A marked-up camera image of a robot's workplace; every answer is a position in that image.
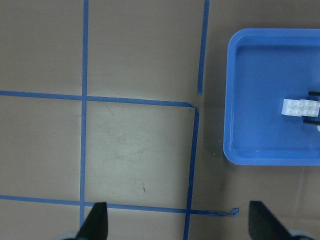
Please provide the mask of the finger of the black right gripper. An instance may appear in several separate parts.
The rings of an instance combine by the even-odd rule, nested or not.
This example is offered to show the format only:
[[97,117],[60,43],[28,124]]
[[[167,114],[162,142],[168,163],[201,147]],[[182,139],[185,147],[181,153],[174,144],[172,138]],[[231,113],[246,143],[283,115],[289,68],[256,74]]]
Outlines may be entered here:
[[309,96],[320,97],[320,92],[319,91],[309,91],[308,95]]
[[303,123],[310,124],[310,125],[320,125],[320,121],[319,120],[304,119]]

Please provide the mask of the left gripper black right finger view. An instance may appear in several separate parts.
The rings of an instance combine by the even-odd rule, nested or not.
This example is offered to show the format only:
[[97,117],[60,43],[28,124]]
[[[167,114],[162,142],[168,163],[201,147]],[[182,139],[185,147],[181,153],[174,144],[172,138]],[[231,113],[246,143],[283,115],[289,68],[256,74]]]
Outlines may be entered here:
[[262,201],[250,201],[248,232],[252,240],[294,240]]

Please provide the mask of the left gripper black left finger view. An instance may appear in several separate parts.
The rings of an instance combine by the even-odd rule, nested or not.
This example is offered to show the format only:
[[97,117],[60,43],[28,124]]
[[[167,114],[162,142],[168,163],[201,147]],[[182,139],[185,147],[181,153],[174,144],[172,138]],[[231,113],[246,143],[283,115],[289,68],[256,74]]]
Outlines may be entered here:
[[93,205],[75,240],[106,240],[108,237],[108,211],[106,202]]

